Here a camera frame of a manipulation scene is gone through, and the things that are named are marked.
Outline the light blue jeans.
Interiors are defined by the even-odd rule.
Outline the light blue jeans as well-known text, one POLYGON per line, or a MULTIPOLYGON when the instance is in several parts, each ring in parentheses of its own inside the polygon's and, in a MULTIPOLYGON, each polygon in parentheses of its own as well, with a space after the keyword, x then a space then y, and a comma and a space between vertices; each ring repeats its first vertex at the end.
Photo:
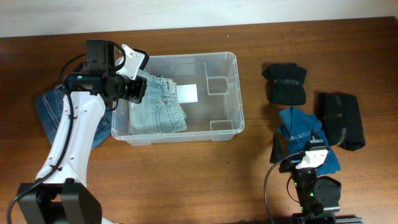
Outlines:
POLYGON ((147 80, 147 87, 141 103, 129 104, 129 133, 168 134, 186 130, 186 114, 179 103, 177 84, 143 70, 137 76, 147 80))

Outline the dark blue jeans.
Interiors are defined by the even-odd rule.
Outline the dark blue jeans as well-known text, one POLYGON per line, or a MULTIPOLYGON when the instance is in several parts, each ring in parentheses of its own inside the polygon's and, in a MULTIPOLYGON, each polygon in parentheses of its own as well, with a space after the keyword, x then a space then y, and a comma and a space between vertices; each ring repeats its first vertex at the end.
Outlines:
MULTIPOLYGON (((63 113, 63 97, 65 91, 62 84, 57 85, 35 100, 35 108, 37 110, 40 123, 45 131, 47 139, 52 145, 60 125, 63 113)), ((111 118, 112 112, 106 111, 101 118, 95 132, 92 149, 98 147, 111 134, 111 118)))

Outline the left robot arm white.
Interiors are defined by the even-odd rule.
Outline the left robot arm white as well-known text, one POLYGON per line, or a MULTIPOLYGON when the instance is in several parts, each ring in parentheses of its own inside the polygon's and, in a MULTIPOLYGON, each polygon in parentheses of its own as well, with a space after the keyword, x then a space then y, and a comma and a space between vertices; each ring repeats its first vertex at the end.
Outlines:
POLYGON ((87 189, 86 175, 96 129, 110 102, 141 103, 147 80, 138 76, 145 51, 108 40, 87 40, 85 61, 61 75, 65 95, 52 148, 33 183, 22 183, 7 209, 18 204, 27 223, 109 223, 87 189))

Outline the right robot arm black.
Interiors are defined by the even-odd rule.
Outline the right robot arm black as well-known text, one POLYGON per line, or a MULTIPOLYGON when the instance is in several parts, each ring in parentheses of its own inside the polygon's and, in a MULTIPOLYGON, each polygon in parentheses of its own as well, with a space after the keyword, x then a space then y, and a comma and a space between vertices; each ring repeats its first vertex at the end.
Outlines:
POLYGON ((278 167, 280 173, 289 173, 293 181, 301 212, 292 214, 291 223, 354 224, 363 219, 356 216, 337 217, 340 211, 341 183, 329 176, 317 175, 317 169, 325 161, 329 150, 315 130, 310 131, 311 139, 304 150, 286 156, 282 151, 279 137, 272 140, 271 168, 264 179, 264 202, 271 223, 275 223, 269 208, 267 184, 271 172, 278 167))

